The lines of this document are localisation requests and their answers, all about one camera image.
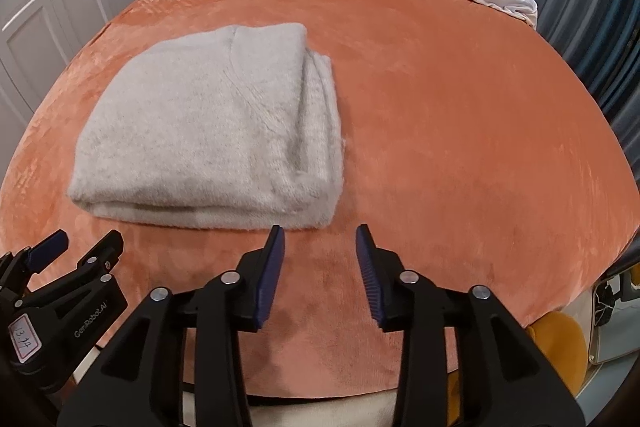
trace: label sticker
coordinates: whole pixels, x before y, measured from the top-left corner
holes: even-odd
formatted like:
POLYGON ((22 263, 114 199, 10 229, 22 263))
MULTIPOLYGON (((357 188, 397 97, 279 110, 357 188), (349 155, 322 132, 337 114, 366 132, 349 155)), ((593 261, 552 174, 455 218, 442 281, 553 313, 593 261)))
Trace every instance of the label sticker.
POLYGON ((26 313, 9 324, 9 334, 20 363, 29 360, 42 347, 42 342, 26 313))

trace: metal screw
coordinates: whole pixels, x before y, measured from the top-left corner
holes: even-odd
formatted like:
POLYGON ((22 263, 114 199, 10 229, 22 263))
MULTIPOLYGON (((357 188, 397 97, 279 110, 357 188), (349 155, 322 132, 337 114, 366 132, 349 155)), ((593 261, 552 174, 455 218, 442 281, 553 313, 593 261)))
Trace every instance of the metal screw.
POLYGON ((414 271, 405 270, 400 274, 400 280, 407 284, 415 284, 420 279, 420 276, 414 271))
POLYGON ((476 299, 482 299, 483 301, 491 296, 491 290, 486 286, 478 285, 471 289, 471 293, 476 299))
POLYGON ((151 300, 152 301, 163 301, 167 298, 167 296, 169 295, 169 290, 167 288, 162 288, 162 286, 160 286, 159 288, 155 288, 151 291, 151 300))
POLYGON ((240 280, 240 274, 235 271, 224 272, 220 280, 223 284, 236 284, 240 280))

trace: orange blanket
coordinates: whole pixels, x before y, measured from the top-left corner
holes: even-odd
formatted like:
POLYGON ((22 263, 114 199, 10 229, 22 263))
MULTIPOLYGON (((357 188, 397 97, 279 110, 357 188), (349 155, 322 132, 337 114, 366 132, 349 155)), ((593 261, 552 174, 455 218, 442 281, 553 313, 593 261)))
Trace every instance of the orange blanket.
POLYGON ((266 232, 98 219, 65 191, 78 134, 127 60, 163 39, 281 22, 303 23, 309 47, 332 58, 345 184, 331 226, 287 234, 271 320, 241 338, 249 393, 396 386, 401 337, 370 318, 354 253, 362 222, 438 285, 490 286, 523 325, 579 295, 635 232, 640 198, 616 138, 562 58, 519 20, 468 0, 137 0, 60 76, 0 190, 4 250, 69 234, 71 248, 34 287, 113 228, 126 245, 114 275, 130 308, 158 285, 198 287, 264 243, 266 232))

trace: bed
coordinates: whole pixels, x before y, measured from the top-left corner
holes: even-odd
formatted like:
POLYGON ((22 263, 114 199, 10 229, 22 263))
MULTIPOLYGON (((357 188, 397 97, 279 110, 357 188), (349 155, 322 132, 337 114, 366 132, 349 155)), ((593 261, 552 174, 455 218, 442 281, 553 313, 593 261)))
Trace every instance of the bed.
MULTIPOLYGON (((137 0, 59 77, 2 184, 1 248, 56 229, 70 237, 35 287, 111 229, 124 236, 114 275, 129 310, 158 285, 202 285, 264 242, 265 231, 100 219, 65 192, 78 135, 130 58, 163 39, 279 22, 303 23, 332 58, 344 191, 329 227, 287 235, 271 320, 241 338, 248 393, 396 386, 401 339, 370 319, 354 255, 360 223, 438 285, 491 287, 523 326, 574 301, 634 235, 640 199, 616 138, 562 58, 514 16, 470 0, 137 0)), ((187 380, 190 362, 187 353, 187 380)))

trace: handwritten number label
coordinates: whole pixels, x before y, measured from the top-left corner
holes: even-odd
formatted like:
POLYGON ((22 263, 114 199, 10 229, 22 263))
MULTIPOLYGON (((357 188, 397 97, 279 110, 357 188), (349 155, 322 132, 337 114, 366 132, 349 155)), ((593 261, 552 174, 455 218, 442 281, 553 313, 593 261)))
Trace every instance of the handwritten number label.
POLYGON ((22 314, 9 324, 9 334, 14 344, 15 354, 21 363, 29 360, 42 347, 29 315, 22 314))

